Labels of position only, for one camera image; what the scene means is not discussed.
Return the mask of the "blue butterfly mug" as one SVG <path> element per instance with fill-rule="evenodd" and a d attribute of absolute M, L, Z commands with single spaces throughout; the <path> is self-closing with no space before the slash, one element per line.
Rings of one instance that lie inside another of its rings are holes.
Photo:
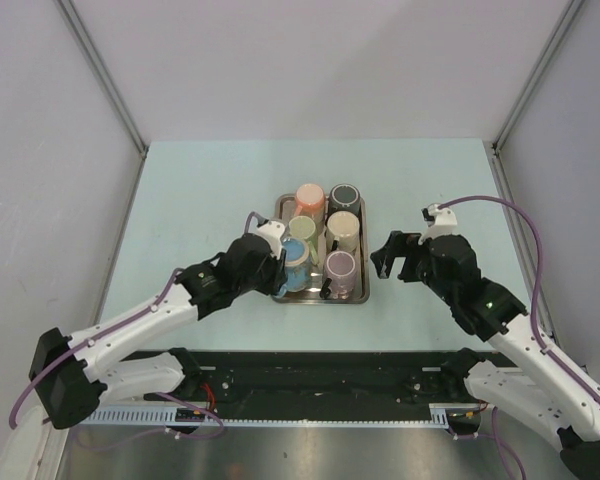
<path fill-rule="evenodd" d="M 311 273 L 318 264 L 316 248 L 311 243 L 293 237 L 286 238 L 282 245 L 286 254 L 284 283 L 288 284 L 288 293 L 306 290 L 311 285 Z"/>

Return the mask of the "cream mug black handle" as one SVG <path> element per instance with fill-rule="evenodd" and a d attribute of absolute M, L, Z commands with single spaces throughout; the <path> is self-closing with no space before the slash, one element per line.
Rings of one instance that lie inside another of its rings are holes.
<path fill-rule="evenodd" d="M 342 250 L 353 253 L 359 246 L 360 221 L 356 215 L 338 211 L 327 220 L 326 248 L 328 252 Z"/>

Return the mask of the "purple mug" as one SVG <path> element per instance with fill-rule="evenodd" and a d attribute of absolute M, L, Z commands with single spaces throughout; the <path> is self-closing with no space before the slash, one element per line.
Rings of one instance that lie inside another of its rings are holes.
<path fill-rule="evenodd" d="M 352 254 L 335 250 L 324 261 L 323 283 L 320 298 L 346 300 L 355 289 L 357 264 Z"/>

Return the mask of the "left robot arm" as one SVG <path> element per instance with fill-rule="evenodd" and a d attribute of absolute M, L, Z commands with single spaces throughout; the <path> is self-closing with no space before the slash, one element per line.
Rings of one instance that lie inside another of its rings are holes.
<path fill-rule="evenodd" d="M 245 233 L 225 252 L 175 269 L 152 299 L 103 324 L 64 335 L 43 333 L 32 359 L 28 390 L 51 425 L 64 430 L 100 406 L 144 394 L 187 400 L 201 387 L 195 359 L 182 348 L 132 360 L 143 344 L 224 310 L 252 291 L 277 296 L 287 280 L 282 234 Z"/>

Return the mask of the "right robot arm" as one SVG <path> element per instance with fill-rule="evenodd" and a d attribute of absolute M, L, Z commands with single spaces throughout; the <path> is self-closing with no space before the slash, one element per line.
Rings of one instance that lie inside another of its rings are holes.
<path fill-rule="evenodd" d="M 579 479 L 600 479 L 600 384 L 539 327 L 506 287 L 484 277 L 476 254 L 460 235 L 423 240 L 391 232 L 370 256 L 379 277 L 389 277 L 396 259 L 405 283 L 420 282 L 449 308 L 453 319 L 503 354 L 525 375 L 508 379 L 490 361 L 469 349 L 441 376 L 453 401 L 470 395 L 506 412 L 542 436 Z"/>

